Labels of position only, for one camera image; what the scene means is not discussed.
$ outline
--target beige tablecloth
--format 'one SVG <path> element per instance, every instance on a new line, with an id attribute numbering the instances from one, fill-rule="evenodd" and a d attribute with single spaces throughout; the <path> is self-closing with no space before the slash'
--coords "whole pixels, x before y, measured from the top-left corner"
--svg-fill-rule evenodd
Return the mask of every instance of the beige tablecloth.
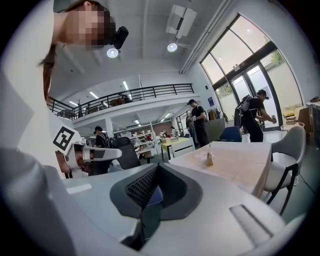
<path id="1" fill-rule="evenodd" d="M 207 166 L 211 152 L 213 165 Z M 268 177 L 271 143 L 218 142 L 169 160 L 170 164 L 219 176 L 260 198 Z"/>

